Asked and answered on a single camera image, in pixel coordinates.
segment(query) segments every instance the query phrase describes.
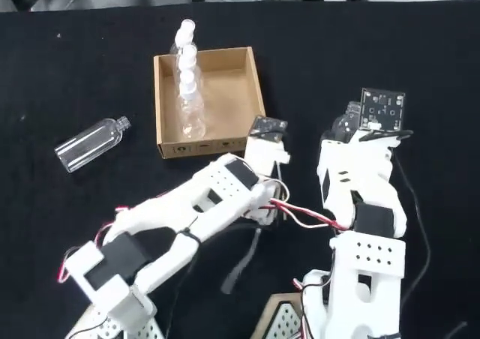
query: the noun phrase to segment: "cable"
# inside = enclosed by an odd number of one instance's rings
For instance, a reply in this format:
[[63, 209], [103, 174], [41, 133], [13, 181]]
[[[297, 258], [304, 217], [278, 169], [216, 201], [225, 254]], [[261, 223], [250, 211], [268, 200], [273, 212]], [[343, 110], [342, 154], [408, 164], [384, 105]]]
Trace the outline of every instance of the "cable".
[[299, 287], [301, 286], [301, 289], [300, 289], [300, 305], [301, 305], [301, 318], [305, 319], [305, 323], [307, 324], [307, 330], [308, 330], [308, 335], [310, 336], [310, 339], [314, 339], [314, 336], [312, 335], [312, 331], [311, 331], [311, 328], [310, 328], [310, 323], [308, 322], [308, 318], [307, 318], [307, 314], [305, 313], [305, 306], [304, 306], [304, 302], [303, 302], [303, 295], [304, 295], [304, 291], [305, 289], [307, 289], [308, 287], [320, 287], [320, 288], [323, 288], [325, 287], [326, 285], [329, 285], [330, 284], [330, 280], [332, 279], [332, 274], [333, 274], [333, 269], [334, 269], [334, 265], [335, 265], [335, 252], [333, 252], [331, 254], [331, 268], [330, 268], [330, 273], [328, 274], [328, 277], [325, 281], [322, 280], [322, 283], [319, 283], [319, 284], [306, 284], [306, 285], [302, 285], [297, 279], [294, 279], [293, 280], [293, 285], [295, 285], [295, 287]]
[[75, 331], [70, 337], [68, 337], [68, 339], [72, 339], [73, 337], [76, 337], [78, 334], [81, 334], [81, 333], [85, 333], [85, 332], [90, 332], [91, 330], [93, 329], [96, 329], [96, 328], [99, 328], [101, 327], [103, 324], [105, 324], [105, 322], [108, 320], [108, 316], [105, 318], [105, 320], [103, 322], [101, 322], [100, 324], [96, 325], [96, 326], [92, 326], [91, 328], [87, 328], [87, 329], [82, 329], [82, 330], [79, 330], [79, 331]]
[[324, 227], [328, 227], [329, 225], [328, 224], [314, 224], [314, 225], [310, 225], [310, 224], [305, 224], [305, 223], [302, 223], [297, 217], [296, 215], [294, 215], [288, 208], [285, 208], [283, 206], [278, 206], [278, 209], [281, 210], [282, 212], [284, 212], [285, 214], [287, 214], [289, 217], [291, 217], [300, 227], [302, 228], [305, 228], [305, 229], [316, 229], [316, 228], [324, 228]]
[[296, 210], [298, 212], [302, 212], [306, 215], [309, 215], [313, 218], [316, 218], [326, 224], [328, 224], [329, 226], [331, 227], [334, 227], [336, 229], [339, 229], [339, 230], [348, 230], [348, 228], [346, 228], [345, 226], [341, 226], [339, 223], [337, 223], [336, 221], [326, 217], [325, 215], [323, 214], [320, 214], [320, 213], [317, 213], [316, 211], [313, 211], [313, 210], [310, 210], [310, 209], [307, 209], [307, 208], [302, 208], [301, 206], [297, 206], [297, 205], [293, 205], [293, 204], [290, 204], [288, 202], [283, 202], [281, 200], [278, 200], [278, 199], [275, 199], [275, 198], [272, 198], [270, 199], [270, 202], [274, 205], [274, 206], [280, 206], [280, 207], [284, 207], [286, 209], [292, 209], [292, 210]]
[[394, 155], [394, 160], [395, 160], [395, 163], [397, 164], [397, 167], [400, 171], [400, 174], [401, 174], [401, 177], [403, 179], [403, 182], [405, 183], [405, 186], [408, 188], [408, 190], [412, 194], [413, 202], [415, 203], [415, 213], [416, 213], [416, 216], [417, 216], [418, 226], [420, 227], [421, 236], [423, 237], [424, 244], [425, 244], [425, 249], [427, 251], [427, 258], [425, 259], [425, 264], [421, 268], [421, 271], [418, 273], [415, 280], [410, 284], [410, 288], [408, 288], [406, 290], [406, 292], [403, 294], [403, 298], [400, 301], [400, 312], [402, 312], [408, 298], [412, 295], [413, 290], [415, 290], [417, 285], [419, 285], [420, 280], [424, 277], [425, 273], [427, 272], [428, 267], [430, 266], [430, 261], [431, 261], [431, 255], [432, 254], [431, 254], [430, 242], [428, 241], [427, 232], [425, 231], [425, 227], [424, 227], [423, 221], [422, 221], [422, 216], [421, 216], [421, 213], [420, 213], [419, 198], [417, 197], [417, 194], [416, 194], [415, 190], [413, 189], [413, 186], [410, 183], [410, 180], [407, 178], [407, 174], [405, 174], [404, 168], [401, 166], [400, 160], [398, 159], [397, 155]]
[[467, 326], [468, 326], [468, 322], [460, 322], [443, 339], [452, 339], [455, 335], [457, 335], [460, 332], [460, 330], [466, 328]]
[[58, 268], [57, 283], [63, 284], [70, 277], [70, 274], [65, 274], [65, 262], [74, 251], [77, 251], [79, 249], [79, 246], [69, 247], [67, 251], [65, 251], [65, 254], [63, 254], [63, 260], [61, 261], [60, 268]]
[[269, 183], [269, 182], [276, 182], [282, 186], [282, 188], [285, 190], [285, 197], [281, 200], [282, 202], [288, 202], [290, 199], [290, 190], [287, 187], [287, 185], [281, 181], [281, 179], [276, 179], [276, 178], [270, 178], [264, 181], [264, 183]]
[[[216, 232], [214, 235], [212, 235], [210, 237], [210, 239], [207, 241], [207, 242], [203, 242], [202, 243], [202, 247], [207, 245], [207, 243], [210, 243], [212, 242], [212, 239], [216, 239], [224, 234], [227, 234], [227, 233], [231, 233], [233, 231], [236, 231], [236, 230], [245, 230], [245, 229], [263, 229], [263, 230], [267, 230], [266, 228], [263, 228], [262, 226], [260, 225], [257, 225], [257, 224], [254, 224], [254, 223], [238, 223], [238, 224], [234, 224], [234, 225], [231, 225], [231, 226], [228, 226], [227, 228], [225, 228], [224, 230], [222, 230], [221, 232]], [[192, 269], [194, 268], [197, 260], [198, 260], [198, 256], [200, 254], [200, 246], [198, 247], [198, 249], [196, 250], [195, 254], [193, 255], [192, 257], [192, 260], [190, 261], [190, 265], [188, 266], [188, 269], [187, 271], [185, 272], [184, 276], [181, 278], [181, 280], [178, 282], [178, 285], [177, 287], [175, 288], [175, 294], [174, 294], [174, 297], [173, 297], [173, 303], [172, 303], [172, 307], [170, 308], [170, 313], [169, 313], [169, 320], [168, 320], [168, 326], [166, 327], [166, 331], [165, 331], [165, 339], [168, 339], [169, 335], [170, 335], [170, 332], [172, 331], [172, 327], [173, 327], [173, 314], [174, 314], [174, 311], [175, 311], [175, 308], [176, 308], [176, 305], [177, 305], [177, 301], [179, 300], [179, 296], [180, 296], [180, 290], [182, 288], [182, 286], [184, 285], [185, 281], [187, 280], [187, 277], [191, 274], [192, 272]]]

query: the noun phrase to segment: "black tablecloth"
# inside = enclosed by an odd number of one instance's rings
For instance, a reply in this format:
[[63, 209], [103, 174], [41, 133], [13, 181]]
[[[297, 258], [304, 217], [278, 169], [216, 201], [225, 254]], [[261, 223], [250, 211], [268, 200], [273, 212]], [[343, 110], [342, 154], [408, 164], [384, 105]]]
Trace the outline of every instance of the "black tablecloth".
[[[152, 57], [167, 53], [180, 20], [197, 23], [200, 49], [252, 46], [265, 107], [289, 122], [285, 181], [292, 202], [320, 209], [320, 134], [362, 87], [405, 91], [398, 153], [417, 190], [432, 245], [427, 275], [402, 316], [402, 338], [474, 338], [480, 200], [480, 2], [425, 4], [197, 4], [0, 16], [0, 249], [3, 338], [61, 338], [87, 299], [55, 282], [62, 254], [91, 239], [118, 205], [132, 206], [189, 179], [212, 157], [162, 160], [155, 146]], [[118, 147], [73, 175], [54, 155], [62, 140], [102, 118], [127, 116]], [[425, 261], [413, 201], [394, 173], [408, 214], [408, 286]], [[151, 233], [165, 248], [165, 232]], [[252, 232], [205, 247], [175, 312], [172, 338], [248, 338], [272, 293], [327, 269], [328, 230], [285, 223], [262, 236], [234, 293], [225, 275]], [[164, 327], [174, 277], [153, 295]]]

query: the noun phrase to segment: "robotic arm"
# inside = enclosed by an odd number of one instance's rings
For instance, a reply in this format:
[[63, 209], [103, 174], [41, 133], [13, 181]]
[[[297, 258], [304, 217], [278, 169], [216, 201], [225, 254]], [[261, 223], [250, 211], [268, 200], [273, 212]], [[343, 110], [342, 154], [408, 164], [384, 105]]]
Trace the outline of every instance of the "robotic arm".
[[[279, 191], [268, 177], [275, 162], [288, 163], [290, 156], [282, 136], [265, 130], [267, 121], [283, 130], [287, 126], [258, 118], [247, 139], [247, 160], [225, 154], [170, 192], [120, 211], [101, 248], [90, 241], [67, 259], [70, 276], [108, 317], [108, 333], [98, 333], [102, 338], [116, 338], [122, 330], [137, 338], [153, 323], [157, 308], [148, 294], [188, 264], [201, 242], [243, 216], [262, 225], [273, 221], [274, 211], [257, 209]], [[133, 235], [160, 227], [177, 236], [168, 252], [151, 261]]]
[[[331, 272], [304, 276], [304, 338], [399, 338], [407, 217], [389, 183], [404, 93], [363, 89], [321, 140], [317, 174], [323, 208], [348, 231], [330, 241]], [[329, 286], [324, 305], [323, 287]]]

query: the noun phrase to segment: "white bracket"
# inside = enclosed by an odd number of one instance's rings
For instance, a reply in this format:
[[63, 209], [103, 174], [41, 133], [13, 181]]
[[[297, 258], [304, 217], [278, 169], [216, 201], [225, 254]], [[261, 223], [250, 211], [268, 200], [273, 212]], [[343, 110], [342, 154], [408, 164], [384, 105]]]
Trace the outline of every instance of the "white bracket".
[[[374, 338], [399, 332], [405, 243], [360, 232], [331, 239], [335, 250], [325, 339]], [[371, 277], [371, 288], [359, 283]]]

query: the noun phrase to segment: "cardboard box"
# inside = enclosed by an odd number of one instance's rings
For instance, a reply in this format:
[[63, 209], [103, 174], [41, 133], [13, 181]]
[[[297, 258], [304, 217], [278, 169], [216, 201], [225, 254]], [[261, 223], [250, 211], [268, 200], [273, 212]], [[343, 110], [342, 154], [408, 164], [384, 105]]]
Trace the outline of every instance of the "cardboard box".
[[198, 52], [207, 127], [199, 141], [188, 141], [180, 131], [173, 64], [172, 55], [154, 57], [157, 145], [162, 158], [245, 150], [255, 117], [265, 115], [252, 48]]

